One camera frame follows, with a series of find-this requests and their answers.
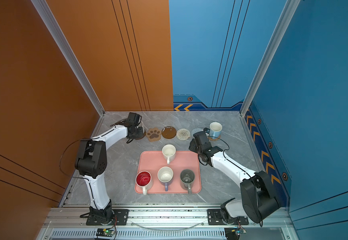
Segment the light blue mug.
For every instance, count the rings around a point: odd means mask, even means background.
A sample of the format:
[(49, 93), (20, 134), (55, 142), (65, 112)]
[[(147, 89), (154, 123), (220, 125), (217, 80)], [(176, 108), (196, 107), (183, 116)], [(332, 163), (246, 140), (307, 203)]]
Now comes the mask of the light blue mug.
[(222, 128), (223, 128), (222, 124), (220, 124), (219, 122), (212, 122), (209, 125), (209, 129), (210, 129), (209, 136), (215, 136), (215, 137), (220, 136)]

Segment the grey green mug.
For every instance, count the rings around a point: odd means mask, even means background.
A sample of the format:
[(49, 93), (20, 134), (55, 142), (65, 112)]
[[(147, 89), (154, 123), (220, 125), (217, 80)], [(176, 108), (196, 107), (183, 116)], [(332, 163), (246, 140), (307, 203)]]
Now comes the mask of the grey green mug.
[(192, 170), (185, 169), (180, 173), (181, 187), (192, 194), (192, 186), (195, 180), (195, 173)]

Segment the tan wicker round coaster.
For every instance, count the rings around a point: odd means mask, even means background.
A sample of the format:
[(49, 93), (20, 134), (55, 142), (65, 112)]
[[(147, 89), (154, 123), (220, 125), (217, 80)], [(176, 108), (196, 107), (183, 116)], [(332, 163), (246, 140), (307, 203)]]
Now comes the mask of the tan wicker round coaster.
[(215, 137), (215, 136), (208, 136), (208, 138), (209, 138), (210, 141), (218, 141), (220, 139), (220, 136), (217, 136), (217, 137)]

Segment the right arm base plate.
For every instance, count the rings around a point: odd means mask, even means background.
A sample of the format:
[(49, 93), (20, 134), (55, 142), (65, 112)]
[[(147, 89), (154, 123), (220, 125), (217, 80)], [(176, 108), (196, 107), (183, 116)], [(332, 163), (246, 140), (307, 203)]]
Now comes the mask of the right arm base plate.
[(208, 224), (214, 225), (249, 225), (247, 217), (231, 217), (227, 211), (222, 209), (208, 209), (207, 210)]

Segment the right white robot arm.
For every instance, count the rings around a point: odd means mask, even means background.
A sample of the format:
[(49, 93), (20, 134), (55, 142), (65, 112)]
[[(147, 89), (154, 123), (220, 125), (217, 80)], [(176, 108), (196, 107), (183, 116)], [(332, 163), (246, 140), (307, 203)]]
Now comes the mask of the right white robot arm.
[(201, 131), (193, 135), (189, 150), (197, 153), (198, 159), (214, 167), (240, 187), (241, 198), (232, 198), (220, 206), (222, 220), (234, 224), (239, 217), (248, 217), (256, 224), (282, 207), (277, 191), (265, 171), (256, 172), (233, 160), (225, 150), (212, 146), (211, 136)]

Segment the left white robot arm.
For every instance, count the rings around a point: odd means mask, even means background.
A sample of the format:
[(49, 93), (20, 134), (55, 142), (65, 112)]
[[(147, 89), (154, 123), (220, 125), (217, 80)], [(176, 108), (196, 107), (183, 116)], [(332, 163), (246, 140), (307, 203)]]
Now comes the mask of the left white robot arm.
[(104, 177), (108, 164), (107, 150), (121, 139), (126, 138), (130, 143), (143, 138), (145, 131), (140, 126), (141, 121), (141, 115), (129, 113), (126, 119), (111, 125), (106, 132), (80, 140), (75, 168), (86, 181), (91, 201), (89, 213), (81, 215), (87, 218), (86, 225), (108, 225), (115, 218)]

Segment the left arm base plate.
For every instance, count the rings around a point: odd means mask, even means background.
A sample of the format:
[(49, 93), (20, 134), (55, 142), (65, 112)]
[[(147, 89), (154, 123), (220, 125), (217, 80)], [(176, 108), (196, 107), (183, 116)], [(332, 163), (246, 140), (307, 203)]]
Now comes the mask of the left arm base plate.
[(112, 226), (113, 224), (118, 226), (125, 226), (129, 217), (128, 209), (115, 209), (112, 216), (108, 219), (100, 217), (89, 216), (86, 221), (87, 226)]

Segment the white woven round coaster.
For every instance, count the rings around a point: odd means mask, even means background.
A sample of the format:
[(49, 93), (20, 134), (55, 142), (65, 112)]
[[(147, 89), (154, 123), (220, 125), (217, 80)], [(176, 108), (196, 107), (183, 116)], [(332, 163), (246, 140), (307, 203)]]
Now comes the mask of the white woven round coaster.
[(186, 141), (191, 137), (191, 133), (187, 129), (180, 129), (176, 132), (176, 137), (181, 141)]

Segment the blue grey woven coaster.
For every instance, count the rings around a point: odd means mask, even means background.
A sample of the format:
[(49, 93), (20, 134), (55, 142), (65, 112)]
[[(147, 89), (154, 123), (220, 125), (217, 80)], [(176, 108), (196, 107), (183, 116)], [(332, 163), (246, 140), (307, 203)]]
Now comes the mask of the blue grey woven coaster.
[(193, 137), (194, 134), (202, 132), (202, 131), (203, 131), (203, 129), (201, 129), (201, 128), (195, 128), (191, 131), (191, 136)]

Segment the dark brown rimmed coaster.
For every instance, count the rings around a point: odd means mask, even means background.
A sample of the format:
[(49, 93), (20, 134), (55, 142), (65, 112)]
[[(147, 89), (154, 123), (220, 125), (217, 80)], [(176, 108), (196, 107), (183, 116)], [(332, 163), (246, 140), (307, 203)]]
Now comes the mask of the dark brown rimmed coaster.
[(162, 136), (165, 139), (173, 139), (176, 136), (177, 130), (172, 126), (167, 126), (162, 129)]

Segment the paw shaped cork coaster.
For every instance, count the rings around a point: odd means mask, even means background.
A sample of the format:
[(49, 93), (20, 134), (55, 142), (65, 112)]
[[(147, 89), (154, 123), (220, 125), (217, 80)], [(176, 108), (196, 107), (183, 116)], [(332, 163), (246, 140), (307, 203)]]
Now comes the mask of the paw shaped cork coaster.
[(159, 128), (151, 128), (147, 130), (146, 137), (150, 142), (156, 142), (161, 139), (162, 130)]

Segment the purple mug white inside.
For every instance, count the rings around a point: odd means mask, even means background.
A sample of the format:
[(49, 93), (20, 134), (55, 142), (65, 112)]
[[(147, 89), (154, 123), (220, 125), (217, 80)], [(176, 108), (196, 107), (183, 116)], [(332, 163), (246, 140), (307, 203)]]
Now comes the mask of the purple mug white inside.
[(159, 169), (157, 176), (165, 191), (168, 192), (174, 178), (174, 171), (170, 167), (162, 167)]

